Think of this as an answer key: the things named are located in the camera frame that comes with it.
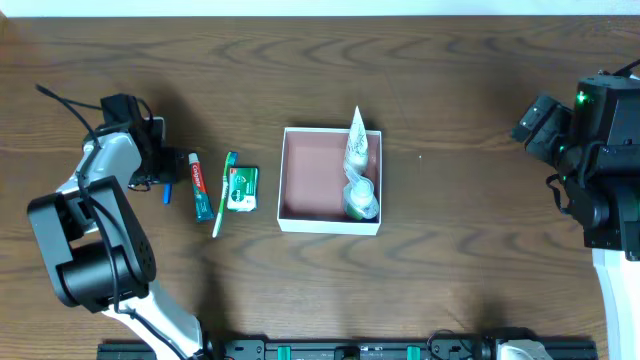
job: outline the white box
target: white box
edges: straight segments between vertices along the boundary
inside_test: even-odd
[[[382,133],[367,131],[369,164],[380,213],[357,221],[342,208],[348,180],[342,164],[348,129],[284,129],[278,195],[278,224],[285,232],[376,235],[382,223]]]

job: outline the green soap package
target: green soap package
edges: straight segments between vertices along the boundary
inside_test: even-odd
[[[258,208],[258,168],[229,168],[227,209],[253,211]]]

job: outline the led indicator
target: led indicator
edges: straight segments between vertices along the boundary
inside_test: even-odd
[[[585,100],[587,100],[587,95],[585,95],[584,92],[580,91],[580,93],[578,93],[578,96],[576,96],[576,98],[578,99],[578,102],[582,104],[585,102]]]

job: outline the table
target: table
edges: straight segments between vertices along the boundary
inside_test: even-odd
[[[261,170],[260,208],[196,225],[191,184],[128,199],[158,279],[219,336],[428,337],[526,326],[584,335],[606,359],[582,232],[555,209],[552,169],[510,140],[538,92],[640,50],[625,17],[15,19],[0,27],[0,357],[88,359],[119,323],[54,296],[25,211],[81,156],[85,130],[34,84],[98,103],[144,98],[168,142],[198,151],[217,203],[227,151]],[[285,126],[383,133],[377,237],[281,233]],[[92,126],[101,115],[82,110]]]

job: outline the white cap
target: white cap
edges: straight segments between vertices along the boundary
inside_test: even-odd
[[[351,188],[351,200],[360,207],[367,206],[373,201],[373,183],[367,178],[361,178]]]
[[[189,165],[191,165],[193,163],[196,163],[196,162],[200,162],[198,160],[198,154],[196,154],[196,153],[189,154]]]

